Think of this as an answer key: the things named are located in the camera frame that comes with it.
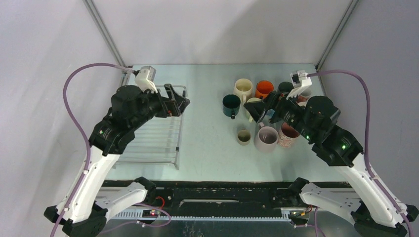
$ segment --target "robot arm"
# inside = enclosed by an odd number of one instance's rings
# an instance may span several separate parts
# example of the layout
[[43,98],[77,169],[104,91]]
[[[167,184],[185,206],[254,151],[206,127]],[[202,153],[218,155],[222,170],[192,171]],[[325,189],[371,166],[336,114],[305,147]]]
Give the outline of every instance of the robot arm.
[[270,123],[283,120],[309,144],[314,144],[312,151],[345,177],[361,201],[327,192],[301,178],[289,187],[291,193],[306,204],[319,206],[354,224],[362,236],[405,236],[407,231],[401,225],[403,218],[375,179],[390,193],[409,220],[415,220],[418,209],[406,206],[378,176],[372,178],[369,175],[362,146],[350,132],[336,125],[340,110],[329,98],[314,96],[305,107],[297,104],[296,96],[311,85],[311,79],[304,71],[291,74],[291,77],[293,83],[287,82],[290,85],[282,86],[286,90],[273,91],[263,101],[245,103],[244,107],[257,122],[273,109]]
[[[134,73],[138,86],[118,88],[111,98],[112,107],[94,127],[89,138],[90,162],[87,169],[84,159],[79,175],[63,200],[45,210],[44,216],[53,223],[65,211],[60,225],[69,237],[95,237],[106,222],[122,210],[139,202],[154,200],[156,186],[143,177],[109,197],[96,199],[96,196],[109,170],[135,138],[134,131],[153,117],[178,117],[190,103],[178,95],[170,84],[165,84],[168,98],[162,97],[153,83],[155,72],[150,66],[142,67]],[[84,178],[78,183],[82,174]],[[75,195],[70,205],[65,207],[74,189]]]

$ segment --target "dish rack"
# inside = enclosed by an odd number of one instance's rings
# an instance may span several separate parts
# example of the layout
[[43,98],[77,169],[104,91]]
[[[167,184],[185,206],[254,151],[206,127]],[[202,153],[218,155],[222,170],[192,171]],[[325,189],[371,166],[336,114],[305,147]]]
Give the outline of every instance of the dish rack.
[[[156,88],[167,97],[162,85]],[[186,87],[173,85],[176,92],[186,96]],[[135,138],[126,147],[116,164],[172,164],[179,170],[179,146],[183,116],[152,118],[135,131]]]

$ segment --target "gray wall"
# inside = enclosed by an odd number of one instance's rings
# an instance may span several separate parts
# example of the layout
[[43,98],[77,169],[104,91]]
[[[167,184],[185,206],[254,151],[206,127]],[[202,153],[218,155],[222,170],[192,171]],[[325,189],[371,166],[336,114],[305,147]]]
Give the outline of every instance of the gray wall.
[[[370,159],[400,200],[419,205],[419,1],[361,1],[321,71],[359,74],[371,95]],[[323,77],[338,124],[364,142],[365,96],[350,76]],[[419,232],[419,221],[414,223]]]
[[350,0],[94,2],[125,63],[154,65],[315,63]]
[[[43,212],[65,196],[86,155],[64,107],[64,82],[85,64],[115,60],[83,1],[0,5],[0,237],[46,237],[53,224]],[[69,104],[88,136],[120,77],[101,67],[71,81]],[[63,236],[59,228],[55,237]]]

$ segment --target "cable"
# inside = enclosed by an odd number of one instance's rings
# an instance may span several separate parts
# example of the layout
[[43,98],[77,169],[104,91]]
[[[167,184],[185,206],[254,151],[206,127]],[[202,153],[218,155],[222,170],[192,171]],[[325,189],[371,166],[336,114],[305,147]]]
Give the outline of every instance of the cable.
[[346,71],[346,70],[329,70],[329,71],[324,71],[324,72],[311,73],[311,74],[308,74],[307,77],[324,76],[324,75],[332,74],[332,73],[343,73],[343,74],[353,76],[356,79],[358,79],[358,81],[362,84],[362,87],[363,87],[364,92],[365,92],[365,97],[367,99],[367,116],[366,116],[366,119],[365,119],[365,141],[364,141],[365,142],[365,144],[364,144],[364,147],[365,147],[365,153],[364,153],[365,167],[367,168],[368,174],[375,181],[377,186],[383,191],[383,193],[387,196],[387,198],[390,200],[391,204],[393,204],[393,206],[396,208],[397,212],[400,214],[400,216],[405,221],[407,229],[409,230],[409,236],[414,237],[412,224],[408,220],[407,216],[402,212],[402,209],[399,207],[399,204],[397,204],[396,200],[384,188],[382,183],[378,179],[374,179],[376,175],[371,170],[370,157],[369,157],[371,102],[370,102],[370,93],[368,92],[367,85],[365,84],[364,80],[362,80],[362,78],[359,75],[357,75],[356,73],[350,72],[350,71]]
[[316,232],[317,232],[317,230],[318,231],[320,231],[320,233],[323,235],[323,237],[326,237],[326,235],[325,235],[325,233],[320,229],[320,228],[316,228],[316,226],[314,225],[309,225],[309,224],[305,224],[305,225],[296,225],[296,224],[294,224],[294,222],[288,222],[290,225],[292,225],[294,228],[303,228],[303,227],[313,227],[315,230],[316,230]]
[[164,210],[162,210],[160,208],[155,208],[153,206],[146,205],[146,204],[143,204],[143,203],[137,203],[135,205],[140,205],[140,206],[144,206],[144,207],[147,207],[147,208],[150,208],[150,209],[153,209],[153,210],[158,210],[158,211],[164,213],[169,218],[169,220],[167,222],[163,223],[163,224],[160,224],[160,225],[150,225],[150,224],[146,224],[146,223],[140,222],[139,220],[136,220],[136,221],[127,221],[127,222],[124,222],[124,223],[122,223],[120,225],[117,225],[117,226],[115,226],[115,227],[113,227],[113,228],[111,228],[109,230],[105,230],[105,231],[100,232],[100,235],[101,234],[108,233],[108,232],[111,232],[111,231],[114,231],[114,230],[118,229],[119,227],[122,227],[122,226],[125,226],[125,225],[129,225],[129,224],[140,224],[141,223],[142,226],[163,227],[163,226],[168,225],[171,222],[171,216],[169,215],[169,213],[167,213],[166,211],[164,211]]
[[[121,67],[119,65],[115,65],[115,64],[111,64],[111,63],[92,63],[92,64],[87,64],[85,66],[82,66],[80,68],[78,68],[77,70],[75,70],[73,73],[71,73],[71,75],[67,78],[66,82],[64,83],[64,87],[63,87],[63,99],[64,99],[64,105],[66,107],[66,110],[68,112],[68,115],[70,116],[71,120],[73,121],[74,125],[76,125],[77,129],[79,130],[79,132],[82,134],[83,140],[84,140],[84,144],[86,145],[86,162],[84,164],[84,171],[88,170],[89,164],[90,164],[90,145],[89,145],[89,140],[86,136],[86,133],[84,132],[82,126],[79,124],[79,122],[77,121],[76,117],[74,117],[73,112],[71,112],[70,106],[68,104],[68,99],[67,99],[67,88],[68,88],[68,84],[70,83],[71,79],[80,71],[86,69],[86,68],[91,68],[91,67],[96,67],[96,66],[107,66],[107,67],[113,67],[113,68],[117,68],[117,69],[121,69],[123,71],[127,71],[127,72],[131,72],[133,73],[134,70],[130,69],[130,68],[125,68],[125,67]],[[52,228],[51,234],[49,235],[49,237],[54,237],[55,232],[57,231],[58,225],[60,224],[60,221],[63,219],[63,216],[65,214],[65,209],[69,208],[71,201],[74,198],[74,195],[76,194],[77,190],[79,189],[83,178],[85,177],[85,174],[82,172],[82,174],[80,175],[79,179],[76,182],[76,185],[74,186],[73,190],[71,191],[66,203],[64,204],[64,208],[61,211],[60,215],[58,216],[58,219],[55,221],[54,227]]]
[[165,206],[165,203],[166,203],[165,200],[161,196],[157,196],[156,199],[161,199],[162,200],[163,204],[160,207],[160,209],[162,209]]
[[319,237],[319,233],[317,233],[317,230],[320,228],[318,227],[317,224],[317,211],[319,210],[319,207],[316,206],[316,210],[314,211],[314,231],[316,232],[316,237]]
[[308,210],[308,208],[307,208],[307,211],[305,213],[310,213],[313,210],[313,205],[310,205],[309,208],[310,208],[310,210]]

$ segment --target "light blue tabletop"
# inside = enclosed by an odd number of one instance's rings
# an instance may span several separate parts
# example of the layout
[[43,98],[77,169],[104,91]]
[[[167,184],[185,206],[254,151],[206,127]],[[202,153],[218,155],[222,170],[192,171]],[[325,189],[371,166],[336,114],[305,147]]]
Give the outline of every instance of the light blue tabletop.
[[[270,154],[259,152],[253,144],[257,132],[255,122],[249,123],[243,107],[236,119],[222,112],[222,98],[233,92],[234,82],[247,78],[253,91],[260,80],[269,80],[275,89],[283,81],[291,81],[296,70],[315,72],[311,64],[239,64],[239,65],[152,65],[155,84],[171,83],[187,88],[191,104],[183,114],[179,149],[179,170],[173,165],[117,164],[107,180],[132,180],[144,176],[150,180],[267,182],[293,181],[302,177],[310,181],[345,181],[313,151],[312,145],[299,137],[290,149],[280,146]],[[312,95],[323,95],[317,77],[312,78]],[[128,84],[134,84],[131,75]],[[238,129],[252,133],[247,146],[237,143]]]

